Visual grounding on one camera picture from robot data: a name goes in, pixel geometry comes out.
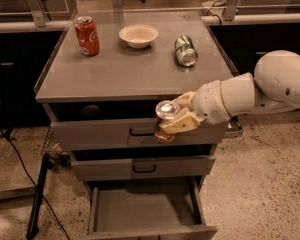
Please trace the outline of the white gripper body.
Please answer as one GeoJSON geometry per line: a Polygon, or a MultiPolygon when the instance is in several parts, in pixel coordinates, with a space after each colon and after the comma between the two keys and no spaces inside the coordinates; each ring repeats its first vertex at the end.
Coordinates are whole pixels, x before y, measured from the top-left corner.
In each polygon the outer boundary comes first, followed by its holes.
{"type": "Polygon", "coordinates": [[[193,96],[193,109],[208,124],[219,124],[230,120],[221,96],[221,82],[219,80],[204,84],[193,96]]]}

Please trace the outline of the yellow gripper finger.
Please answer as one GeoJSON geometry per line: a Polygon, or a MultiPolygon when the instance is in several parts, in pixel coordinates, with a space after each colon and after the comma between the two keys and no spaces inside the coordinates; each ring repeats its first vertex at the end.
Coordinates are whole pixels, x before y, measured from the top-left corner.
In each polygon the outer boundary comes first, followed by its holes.
{"type": "Polygon", "coordinates": [[[203,120],[195,111],[182,110],[176,118],[163,121],[159,127],[167,134],[176,134],[198,128],[203,120]]]}
{"type": "Polygon", "coordinates": [[[193,111],[192,100],[194,96],[195,92],[189,91],[175,98],[174,102],[177,103],[181,109],[187,108],[189,111],[193,111]]]}

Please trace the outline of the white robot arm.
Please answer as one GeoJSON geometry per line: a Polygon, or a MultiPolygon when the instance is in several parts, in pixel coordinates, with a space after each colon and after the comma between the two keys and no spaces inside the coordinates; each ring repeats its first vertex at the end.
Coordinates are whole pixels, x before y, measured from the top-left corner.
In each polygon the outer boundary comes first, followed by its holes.
{"type": "Polygon", "coordinates": [[[253,73],[215,80],[172,101],[175,115],[160,129],[173,135],[202,123],[219,124],[242,114],[271,114],[300,109],[300,55],[272,51],[262,56],[253,73]]]}

